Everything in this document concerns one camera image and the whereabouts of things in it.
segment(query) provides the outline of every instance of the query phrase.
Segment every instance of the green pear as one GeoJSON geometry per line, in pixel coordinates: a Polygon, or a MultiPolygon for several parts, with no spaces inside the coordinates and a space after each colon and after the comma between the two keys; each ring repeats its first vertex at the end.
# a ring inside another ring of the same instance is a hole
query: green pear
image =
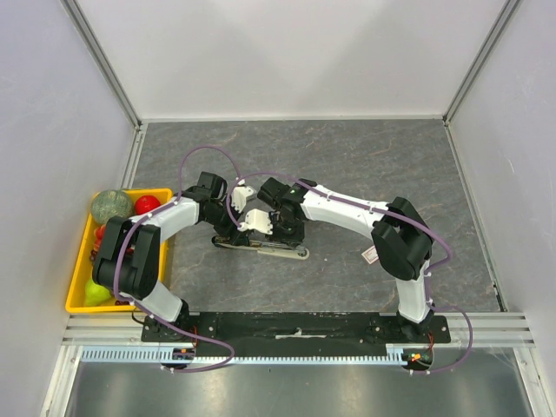
{"type": "Polygon", "coordinates": [[[89,278],[85,284],[85,307],[94,307],[112,298],[110,291],[102,285],[95,284],[89,278]]]}

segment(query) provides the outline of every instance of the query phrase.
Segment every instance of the white backdrop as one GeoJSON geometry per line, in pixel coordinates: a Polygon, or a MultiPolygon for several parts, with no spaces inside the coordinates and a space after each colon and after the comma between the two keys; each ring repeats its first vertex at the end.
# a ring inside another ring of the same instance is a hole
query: white backdrop
{"type": "Polygon", "coordinates": [[[556,393],[556,3],[521,2],[453,122],[510,307],[556,393]]]}
{"type": "Polygon", "coordinates": [[[89,201],[133,129],[60,2],[0,2],[0,415],[39,415],[89,201]]]}
{"type": "Polygon", "coordinates": [[[504,0],[79,0],[141,118],[443,114],[504,0]]]}

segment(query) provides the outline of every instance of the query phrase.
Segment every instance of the robotic arm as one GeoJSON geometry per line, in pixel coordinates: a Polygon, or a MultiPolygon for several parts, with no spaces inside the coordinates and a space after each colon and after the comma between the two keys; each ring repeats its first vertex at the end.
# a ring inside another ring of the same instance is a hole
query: robotic arm
{"type": "MultiPolygon", "coordinates": [[[[417,211],[407,200],[397,197],[392,203],[368,202],[340,195],[315,182],[301,180],[325,195],[342,197],[372,208],[393,211],[423,225],[417,211]]],[[[288,186],[269,178],[257,198],[274,211],[250,210],[238,229],[224,204],[226,181],[218,175],[203,172],[196,186],[174,198],[169,207],[143,223],[132,236],[133,253],[126,254],[122,263],[119,288],[122,295],[132,297],[165,321],[185,325],[189,317],[187,302],[173,295],[157,280],[160,243],[183,228],[198,222],[208,222],[218,234],[216,246],[252,248],[255,241],[249,235],[263,233],[269,245],[286,252],[301,248],[305,237],[304,222],[329,222],[364,235],[374,241],[381,266],[396,279],[400,305],[398,316],[402,326],[407,324],[422,332],[432,319],[427,304],[424,271],[431,256],[433,241],[417,228],[363,208],[331,200],[306,190],[298,184],[288,186]]],[[[242,184],[231,195],[232,214],[237,221],[255,190],[242,184]]],[[[116,259],[127,231],[140,216],[124,219],[113,217],[107,223],[103,243],[93,268],[93,280],[113,289],[116,259]]]]}

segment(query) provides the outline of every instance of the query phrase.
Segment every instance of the gray floor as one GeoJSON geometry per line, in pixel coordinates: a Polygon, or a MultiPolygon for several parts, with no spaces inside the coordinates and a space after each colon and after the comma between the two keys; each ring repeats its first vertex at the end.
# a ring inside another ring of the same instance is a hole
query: gray floor
{"type": "MultiPolygon", "coordinates": [[[[437,349],[435,362],[460,354],[437,349]]],[[[400,367],[240,365],[172,375],[144,364],[82,363],[67,417],[527,417],[511,350],[475,351],[455,372],[409,377],[400,367]]]]}
{"type": "MultiPolygon", "coordinates": [[[[150,124],[134,187],[176,191],[177,167],[196,145],[229,150],[242,173],[276,170],[308,178],[356,197],[406,197],[428,226],[453,247],[451,264],[434,273],[437,305],[498,311],[493,286],[441,121],[190,122],[150,124]]],[[[202,170],[229,181],[234,170],[211,150],[193,155],[184,186],[202,170]]],[[[250,185],[259,187],[265,178],[250,185]]],[[[193,310],[389,311],[396,309],[394,279],[361,252],[371,242],[324,223],[306,226],[306,261],[290,261],[213,247],[208,224],[179,233],[167,276],[193,310]]],[[[434,245],[434,259],[444,256],[434,245]]]]}

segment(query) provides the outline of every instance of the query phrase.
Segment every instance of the label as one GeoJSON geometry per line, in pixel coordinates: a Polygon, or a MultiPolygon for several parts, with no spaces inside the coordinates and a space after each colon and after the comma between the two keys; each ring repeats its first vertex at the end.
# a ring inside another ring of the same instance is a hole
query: label
{"type": "Polygon", "coordinates": [[[363,252],[361,256],[363,256],[363,258],[369,265],[379,260],[379,256],[376,254],[376,248],[374,246],[371,246],[369,249],[363,252]]]}

